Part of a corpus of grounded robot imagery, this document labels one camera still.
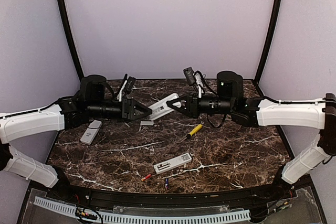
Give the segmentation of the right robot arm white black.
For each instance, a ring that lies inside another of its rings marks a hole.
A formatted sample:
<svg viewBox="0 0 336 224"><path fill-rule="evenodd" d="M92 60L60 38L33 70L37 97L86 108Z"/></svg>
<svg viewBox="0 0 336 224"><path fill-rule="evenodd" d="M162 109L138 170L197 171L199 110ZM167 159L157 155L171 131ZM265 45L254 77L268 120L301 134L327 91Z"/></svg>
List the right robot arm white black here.
<svg viewBox="0 0 336 224"><path fill-rule="evenodd" d="M243 78L232 71L221 71L216 76L217 90L209 94L201 91L167 101L167 106L190 118L200 114L222 114L246 127L304 126L319 130L310 146L280 169L279 179L268 188L273 200L288 191L317 165L335 156L335 95L303 101L282 101L269 97L244 97Z"/></svg>

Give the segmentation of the red blue battery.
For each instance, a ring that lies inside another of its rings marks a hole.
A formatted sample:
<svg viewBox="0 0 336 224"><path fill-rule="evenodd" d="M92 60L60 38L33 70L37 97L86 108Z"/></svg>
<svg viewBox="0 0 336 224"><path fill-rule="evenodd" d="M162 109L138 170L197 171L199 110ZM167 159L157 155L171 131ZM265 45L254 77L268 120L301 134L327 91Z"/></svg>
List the red blue battery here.
<svg viewBox="0 0 336 224"><path fill-rule="evenodd" d="M151 177L152 177L152 175L148 174L148 175L144 176L143 178L141 178L141 181L143 182L143 181L145 181L145 180L147 180L147 179L149 179Z"/></svg>

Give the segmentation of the yellow handled screwdriver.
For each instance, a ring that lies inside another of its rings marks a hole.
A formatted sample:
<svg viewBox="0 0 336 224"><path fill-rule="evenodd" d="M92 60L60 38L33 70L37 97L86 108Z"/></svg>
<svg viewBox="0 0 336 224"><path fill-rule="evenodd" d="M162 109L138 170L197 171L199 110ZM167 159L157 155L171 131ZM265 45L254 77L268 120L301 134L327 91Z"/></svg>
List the yellow handled screwdriver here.
<svg viewBox="0 0 336 224"><path fill-rule="evenodd" d="M193 135L195 135L201 128L203 127L202 124L197 125L194 127L189 133L186 134L186 136L180 140L180 142L183 142L184 140L191 139Z"/></svg>

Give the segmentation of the white button remote control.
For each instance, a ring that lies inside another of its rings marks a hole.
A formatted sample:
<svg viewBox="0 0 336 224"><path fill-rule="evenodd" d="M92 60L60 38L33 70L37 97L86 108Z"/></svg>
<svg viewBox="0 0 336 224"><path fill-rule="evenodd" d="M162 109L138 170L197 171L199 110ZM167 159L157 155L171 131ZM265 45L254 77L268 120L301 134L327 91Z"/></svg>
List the white button remote control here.
<svg viewBox="0 0 336 224"><path fill-rule="evenodd" d="M180 166L183 166L185 164L188 164L191 161L192 161L191 155L189 153L185 153L175 158L155 164L153 167L156 174L162 174L175 168L178 168Z"/></svg>

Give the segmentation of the grey battery cover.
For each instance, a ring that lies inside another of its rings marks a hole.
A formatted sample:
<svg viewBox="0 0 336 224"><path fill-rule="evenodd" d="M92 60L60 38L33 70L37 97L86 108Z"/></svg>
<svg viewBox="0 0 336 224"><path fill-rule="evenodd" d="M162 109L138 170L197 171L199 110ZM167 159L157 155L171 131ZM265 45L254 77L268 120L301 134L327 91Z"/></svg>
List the grey battery cover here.
<svg viewBox="0 0 336 224"><path fill-rule="evenodd" d="M153 126L154 122L153 121L141 121L140 125L141 126Z"/></svg>

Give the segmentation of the white remote with barcode label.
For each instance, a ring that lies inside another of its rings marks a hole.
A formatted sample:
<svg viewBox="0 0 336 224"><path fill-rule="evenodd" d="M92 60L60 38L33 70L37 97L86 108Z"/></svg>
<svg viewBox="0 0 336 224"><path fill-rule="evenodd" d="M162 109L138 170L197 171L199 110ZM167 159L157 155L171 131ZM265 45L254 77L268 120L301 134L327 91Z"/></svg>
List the white remote with barcode label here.
<svg viewBox="0 0 336 224"><path fill-rule="evenodd" d="M152 110L152 114L150 114L148 116L149 120L150 121L155 121L155 120L171 113L172 111L174 111L172 108L167 106L166 102L177 99L177 98L179 98L179 95L177 93L172 93L172 94L166 96L165 98L163 98L162 100L160 100L160 101L154 103L153 105L149 106L149 109Z"/></svg>

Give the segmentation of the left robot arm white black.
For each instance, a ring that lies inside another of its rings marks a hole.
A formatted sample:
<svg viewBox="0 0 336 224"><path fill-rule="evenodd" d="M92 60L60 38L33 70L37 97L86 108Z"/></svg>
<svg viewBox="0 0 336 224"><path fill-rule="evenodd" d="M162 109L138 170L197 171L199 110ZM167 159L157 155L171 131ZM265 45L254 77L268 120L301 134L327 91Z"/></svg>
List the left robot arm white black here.
<svg viewBox="0 0 336 224"><path fill-rule="evenodd" d="M74 189L64 172L43 164L10 145L25 136L43 132L74 129L91 119L117 119L130 122L145 118L152 110L135 99L123 96L130 93L135 78L129 77L115 94L104 76L92 74L81 79L73 96L59 98L43 108L1 114L1 170L11 172L53 188L63 201L74 197Z"/></svg>

